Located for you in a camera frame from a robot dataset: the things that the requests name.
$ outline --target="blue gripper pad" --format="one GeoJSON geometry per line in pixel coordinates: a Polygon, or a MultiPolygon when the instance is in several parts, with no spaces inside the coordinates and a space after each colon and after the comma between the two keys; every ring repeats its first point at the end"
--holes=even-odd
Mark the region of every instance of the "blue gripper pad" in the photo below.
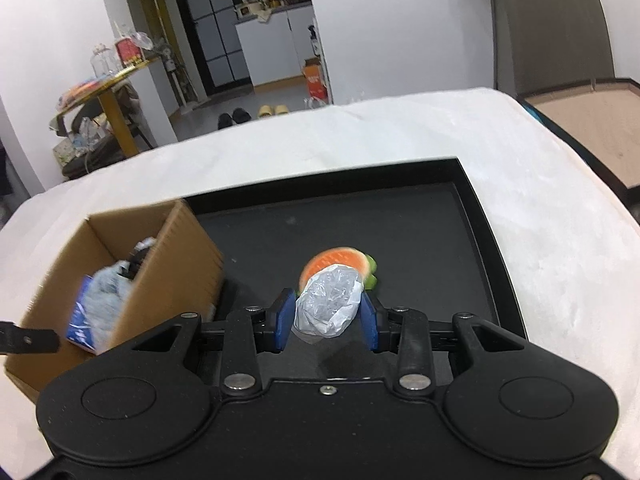
{"type": "Polygon", "coordinates": [[[378,327],[376,325],[376,310],[366,292],[360,297],[360,322],[364,341],[369,350],[378,349],[378,327]]]}
{"type": "Polygon", "coordinates": [[[290,290],[284,304],[278,313],[276,320],[275,346],[278,350],[284,350],[291,332],[293,319],[296,315],[296,293],[290,290]]]}

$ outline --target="orange box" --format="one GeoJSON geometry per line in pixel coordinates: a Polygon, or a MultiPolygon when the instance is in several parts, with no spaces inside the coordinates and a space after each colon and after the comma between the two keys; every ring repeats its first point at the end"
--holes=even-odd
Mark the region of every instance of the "orange box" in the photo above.
{"type": "Polygon", "coordinates": [[[311,97],[327,100],[326,86],[322,77],[322,65],[319,57],[312,57],[305,61],[306,87],[311,97]]]}

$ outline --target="white wall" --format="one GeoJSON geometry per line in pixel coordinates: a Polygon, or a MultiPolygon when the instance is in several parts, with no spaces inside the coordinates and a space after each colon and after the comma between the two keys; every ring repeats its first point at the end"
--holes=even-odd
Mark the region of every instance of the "white wall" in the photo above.
{"type": "MultiPolygon", "coordinates": [[[[133,26],[129,4],[127,0],[103,1],[112,27],[112,35],[117,38],[116,23],[119,27],[133,26]]],[[[158,146],[177,142],[178,139],[175,137],[174,128],[171,126],[169,118],[164,111],[164,106],[158,95],[158,90],[156,89],[149,68],[139,70],[132,75],[129,80],[140,96],[142,114],[158,146]]]]}
{"type": "Polygon", "coordinates": [[[640,0],[600,0],[617,77],[640,82],[640,0]]]}
{"type": "Polygon", "coordinates": [[[491,0],[312,0],[334,102],[492,87],[491,0]]]}
{"type": "Polygon", "coordinates": [[[93,75],[92,49],[113,33],[102,0],[0,0],[0,31],[0,96],[40,186],[5,146],[34,194],[63,181],[51,151],[60,138],[49,131],[58,98],[93,75]]]}

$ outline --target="black shoe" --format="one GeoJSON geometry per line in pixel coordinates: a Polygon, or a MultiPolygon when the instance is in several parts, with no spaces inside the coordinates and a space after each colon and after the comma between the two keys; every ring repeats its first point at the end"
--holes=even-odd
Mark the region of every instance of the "black shoe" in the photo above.
{"type": "Polygon", "coordinates": [[[251,115],[244,108],[236,108],[232,116],[236,124],[248,123],[251,120],[251,115]]]}
{"type": "Polygon", "coordinates": [[[233,126],[233,119],[229,114],[220,114],[218,116],[218,129],[228,128],[229,126],[233,126]]]}

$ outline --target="brown mattress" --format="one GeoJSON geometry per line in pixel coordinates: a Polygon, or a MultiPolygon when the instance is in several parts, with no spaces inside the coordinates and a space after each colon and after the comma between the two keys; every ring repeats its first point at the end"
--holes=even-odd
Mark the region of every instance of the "brown mattress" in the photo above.
{"type": "Polygon", "coordinates": [[[640,184],[640,89],[579,86],[526,101],[558,124],[631,188],[640,184]]]}

